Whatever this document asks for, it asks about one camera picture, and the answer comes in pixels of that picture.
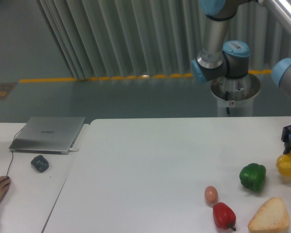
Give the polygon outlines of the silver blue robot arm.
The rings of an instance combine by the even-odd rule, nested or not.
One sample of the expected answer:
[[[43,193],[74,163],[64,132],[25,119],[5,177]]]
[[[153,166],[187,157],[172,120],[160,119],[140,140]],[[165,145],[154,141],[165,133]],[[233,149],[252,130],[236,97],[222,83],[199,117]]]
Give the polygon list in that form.
[[[253,0],[201,0],[207,16],[202,50],[192,60],[193,75],[199,82],[211,83],[217,98],[219,116],[249,116],[253,100],[260,91],[260,82],[248,74],[249,46],[238,40],[224,43],[229,21],[238,7]],[[291,0],[256,0],[266,7],[291,35]],[[272,70],[274,83],[291,99],[291,58],[279,61]],[[281,141],[283,154],[291,152],[291,125],[285,126]]]

